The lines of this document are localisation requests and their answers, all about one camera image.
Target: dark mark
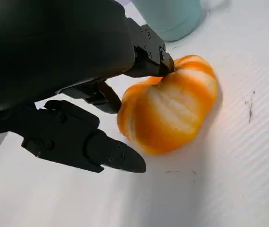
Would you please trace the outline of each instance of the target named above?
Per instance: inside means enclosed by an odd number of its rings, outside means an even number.
[[[168,170],[168,171],[166,171],[166,173],[168,174],[168,173],[179,173],[180,171],[179,170],[175,170],[175,171],[170,171],[170,170]]]
[[[172,47],[172,49],[176,49],[176,48],[178,48],[178,47],[180,47],[180,46],[175,46],[175,47]]]
[[[244,104],[245,105],[249,104],[249,120],[248,120],[248,122],[250,124],[251,120],[252,120],[252,117],[253,117],[253,110],[252,110],[252,108],[253,108],[253,98],[251,98],[250,102],[245,101]]]

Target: robotic hand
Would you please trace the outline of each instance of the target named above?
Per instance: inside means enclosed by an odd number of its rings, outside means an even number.
[[[97,128],[98,117],[67,101],[35,102],[65,93],[115,114],[121,101],[107,78],[172,71],[163,40],[114,0],[0,0],[0,133],[21,135],[39,158],[145,172],[135,150]]]

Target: screw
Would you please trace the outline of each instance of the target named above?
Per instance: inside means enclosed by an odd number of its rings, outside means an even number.
[[[164,51],[161,51],[161,60],[165,60],[165,52]]]
[[[66,120],[65,114],[59,113],[59,121],[63,123],[65,120]]]
[[[47,150],[51,150],[53,149],[53,142],[51,140],[47,140],[44,142],[44,147],[47,149]]]

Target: white table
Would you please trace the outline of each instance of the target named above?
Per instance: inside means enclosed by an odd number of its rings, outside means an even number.
[[[205,4],[199,28],[168,44],[175,59],[207,59],[221,85],[194,142],[144,156],[145,174],[94,174],[39,160],[9,133],[0,146],[0,227],[269,227],[269,0],[221,1]],[[143,23],[132,5],[126,10]],[[134,82],[110,84],[121,96]],[[102,130],[125,141],[115,115],[56,98],[98,115]]]

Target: light blue mug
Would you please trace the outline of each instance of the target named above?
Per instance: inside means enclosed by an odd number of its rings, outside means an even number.
[[[165,41],[181,39],[200,22],[199,0],[131,0],[146,23]]]

